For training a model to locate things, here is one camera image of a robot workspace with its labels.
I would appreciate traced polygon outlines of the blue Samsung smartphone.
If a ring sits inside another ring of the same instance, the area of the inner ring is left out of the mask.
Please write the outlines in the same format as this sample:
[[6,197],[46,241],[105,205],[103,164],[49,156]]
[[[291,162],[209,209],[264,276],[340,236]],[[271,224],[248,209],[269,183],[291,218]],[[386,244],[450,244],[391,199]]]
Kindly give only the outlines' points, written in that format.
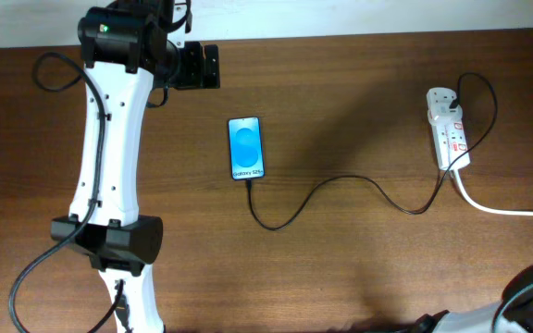
[[258,117],[228,121],[231,176],[234,180],[259,179],[265,175]]

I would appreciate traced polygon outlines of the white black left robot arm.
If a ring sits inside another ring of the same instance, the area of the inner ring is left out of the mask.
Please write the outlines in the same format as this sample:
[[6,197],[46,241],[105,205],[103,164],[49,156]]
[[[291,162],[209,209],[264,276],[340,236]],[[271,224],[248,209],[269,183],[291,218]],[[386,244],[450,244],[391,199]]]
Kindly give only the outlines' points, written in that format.
[[88,99],[81,172],[51,235],[99,272],[120,332],[165,330],[153,282],[163,223],[139,210],[137,166],[152,91],[220,85],[217,47],[187,41],[191,28],[187,1],[115,1],[78,25]]

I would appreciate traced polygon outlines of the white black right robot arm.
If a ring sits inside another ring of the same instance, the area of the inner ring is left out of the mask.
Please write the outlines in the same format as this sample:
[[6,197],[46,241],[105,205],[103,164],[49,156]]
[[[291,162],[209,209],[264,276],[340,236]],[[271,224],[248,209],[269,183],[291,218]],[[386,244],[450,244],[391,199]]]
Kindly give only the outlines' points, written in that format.
[[533,265],[506,286],[500,302],[465,313],[425,314],[407,332],[533,333]]

